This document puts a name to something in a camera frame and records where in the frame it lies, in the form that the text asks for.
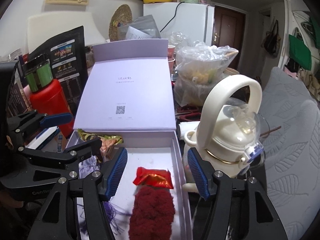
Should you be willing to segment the lavender drawstring sachet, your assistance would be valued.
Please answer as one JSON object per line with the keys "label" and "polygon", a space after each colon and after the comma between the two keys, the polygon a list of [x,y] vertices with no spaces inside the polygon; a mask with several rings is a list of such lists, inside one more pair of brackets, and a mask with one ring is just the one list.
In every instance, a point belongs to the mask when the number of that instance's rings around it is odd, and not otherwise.
{"label": "lavender drawstring sachet", "polygon": [[83,180],[82,189],[89,239],[115,239],[104,208],[104,164]]}

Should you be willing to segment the red foil packet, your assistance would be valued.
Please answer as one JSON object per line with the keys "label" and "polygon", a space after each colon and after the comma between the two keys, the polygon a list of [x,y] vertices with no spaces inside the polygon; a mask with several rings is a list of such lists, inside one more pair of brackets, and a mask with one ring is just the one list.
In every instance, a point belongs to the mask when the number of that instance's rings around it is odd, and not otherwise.
{"label": "red foil packet", "polygon": [[136,186],[147,185],[152,187],[174,189],[169,170],[147,169],[138,167],[133,180]]}

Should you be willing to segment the red fuzzy soft item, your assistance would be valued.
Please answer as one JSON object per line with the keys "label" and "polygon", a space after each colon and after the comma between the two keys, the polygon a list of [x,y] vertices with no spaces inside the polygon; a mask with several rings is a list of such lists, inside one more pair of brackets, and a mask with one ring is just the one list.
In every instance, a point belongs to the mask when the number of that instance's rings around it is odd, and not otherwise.
{"label": "red fuzzy soft item", "polygon": [[170,239],[175,207],[166,189],[144,186],[135,195],[129,239]]}

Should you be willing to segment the red canister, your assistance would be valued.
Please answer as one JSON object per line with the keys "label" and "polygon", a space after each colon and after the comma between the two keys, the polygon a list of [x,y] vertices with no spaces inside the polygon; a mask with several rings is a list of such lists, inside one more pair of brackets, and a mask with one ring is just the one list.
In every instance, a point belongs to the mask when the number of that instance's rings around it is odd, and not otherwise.
{"label": "red canister", "polygon": [[63,88],[57,79],[53,79],[41,90],[31,92],[30,102],[32,108],[42,114],[71,113]]}

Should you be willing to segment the white blue medicine box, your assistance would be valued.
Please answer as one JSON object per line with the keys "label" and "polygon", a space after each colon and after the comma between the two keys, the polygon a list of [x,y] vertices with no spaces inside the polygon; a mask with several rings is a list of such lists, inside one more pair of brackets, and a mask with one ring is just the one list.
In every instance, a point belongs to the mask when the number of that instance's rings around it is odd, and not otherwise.
{"label": "white blue medicine box", "polygon": [[65,150],[67,139],[60,129],[55,127],[45,128],[27,146],[33,150],[61,153]]}

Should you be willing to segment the green-label dark jar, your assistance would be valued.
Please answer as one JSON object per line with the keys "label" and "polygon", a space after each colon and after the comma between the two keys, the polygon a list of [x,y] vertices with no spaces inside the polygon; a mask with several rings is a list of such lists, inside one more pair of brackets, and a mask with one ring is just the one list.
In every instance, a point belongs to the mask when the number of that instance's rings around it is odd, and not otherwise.
{"label": "green-label dark jar", "polygon": [[28,62],[25,65],[25,78],[33,93],[49,85],[54,79],[49,60]]}

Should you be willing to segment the cream kettle-shaped water bottle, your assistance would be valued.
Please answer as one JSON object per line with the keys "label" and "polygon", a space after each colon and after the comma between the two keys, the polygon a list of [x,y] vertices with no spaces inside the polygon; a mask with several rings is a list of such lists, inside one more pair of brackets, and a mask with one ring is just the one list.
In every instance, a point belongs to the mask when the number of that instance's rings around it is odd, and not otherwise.
{"label": "cream kettle-shaped water bottle", "polygon": [[261,85],[241,74],[228,76],[214,86],[204,102],[200,123],[184,134],[184,191],[197,192],[187,157],[192,147],[215,170],[231,178],[248,170],[263,152],[258,118],[261,101]]}

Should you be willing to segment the black printed standing pouch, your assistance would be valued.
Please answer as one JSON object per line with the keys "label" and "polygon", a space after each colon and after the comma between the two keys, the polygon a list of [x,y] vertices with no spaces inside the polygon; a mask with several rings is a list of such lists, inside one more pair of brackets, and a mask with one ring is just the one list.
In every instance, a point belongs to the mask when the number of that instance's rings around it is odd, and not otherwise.
{"label": "black printed standing pouch", "polygon": [[48,57],[53,78],[60,82],[71,112],[76,115],[88,79],[84,27],[48,39],[32,51],[28,59],[41,54]]}

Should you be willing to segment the lavender open gift box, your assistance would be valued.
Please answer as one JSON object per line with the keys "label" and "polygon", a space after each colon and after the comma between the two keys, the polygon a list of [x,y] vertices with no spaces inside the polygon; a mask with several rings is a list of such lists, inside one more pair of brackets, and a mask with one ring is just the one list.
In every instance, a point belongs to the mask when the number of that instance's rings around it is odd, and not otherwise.
{"label": "lavender open gift box", "polygon": [[85,85],[74,128],[119,135],[128,161],[111,204],[116,239],[128,239],[138,167],[168,170],[175,206],[172,239],[192,239],[188,195],[178,138],[166,39],[124,40],[93,47],[95,65]]}

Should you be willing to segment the clear plastic food bag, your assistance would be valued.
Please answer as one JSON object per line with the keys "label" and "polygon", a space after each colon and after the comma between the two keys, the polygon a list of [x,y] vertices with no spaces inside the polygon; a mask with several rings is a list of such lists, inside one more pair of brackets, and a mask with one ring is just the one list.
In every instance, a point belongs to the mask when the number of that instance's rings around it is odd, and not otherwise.
{"label": "clear plastic food bag", "polygon": [[238,53],[230,46],[209,46],[203,42],[181,48],[176,54],[176,102],[180,106],[203,106],[208,94],[222,80],[223,72]]}

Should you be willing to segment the grey leaf-pattern cushion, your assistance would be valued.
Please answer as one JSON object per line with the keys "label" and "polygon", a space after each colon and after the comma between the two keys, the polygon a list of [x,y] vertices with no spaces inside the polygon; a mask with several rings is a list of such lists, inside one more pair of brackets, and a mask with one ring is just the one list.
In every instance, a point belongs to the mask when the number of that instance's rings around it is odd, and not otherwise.
{"label": "grey leaf-pattern cushion", "polygon": [[288,239],[302,239],[319,214],[319,107],[302,81],[274,67],[259,114],[276,129],[263,142],[267,194]]}

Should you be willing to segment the brown door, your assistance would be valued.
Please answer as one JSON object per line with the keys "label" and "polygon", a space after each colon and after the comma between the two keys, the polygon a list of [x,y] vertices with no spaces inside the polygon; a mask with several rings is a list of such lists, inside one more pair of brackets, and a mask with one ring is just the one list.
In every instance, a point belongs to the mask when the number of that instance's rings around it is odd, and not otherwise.
{"label": "brown door", "polygon": [[230,46],[239,52],[229,65],[237,69],[245,32],[246,15],[224,7],[214,9],[214,29],[212,44],[217,47]]}

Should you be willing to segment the white refrigerator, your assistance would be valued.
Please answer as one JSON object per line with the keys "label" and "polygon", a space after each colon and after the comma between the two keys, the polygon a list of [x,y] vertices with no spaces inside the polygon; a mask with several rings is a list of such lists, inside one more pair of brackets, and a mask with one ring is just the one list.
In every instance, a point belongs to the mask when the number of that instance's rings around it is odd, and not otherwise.
{"label": "white refrigerator", "polygon": [[153,16],[162,38],[182,33],[191,42],[212,44],[215,8],[193,3],[150,3],[143,5],[143,15]]}

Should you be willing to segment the green tote bag left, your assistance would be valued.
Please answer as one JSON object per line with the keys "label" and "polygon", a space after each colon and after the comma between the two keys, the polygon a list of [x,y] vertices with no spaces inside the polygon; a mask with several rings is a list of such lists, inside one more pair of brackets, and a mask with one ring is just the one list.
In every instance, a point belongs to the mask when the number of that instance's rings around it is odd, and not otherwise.
{"label": "green tote bag left", "polygon": [[311,70],[312,56],[310,49],[293,35],[289,35],[289,56],[296,63],[298,63],[303,69]]}

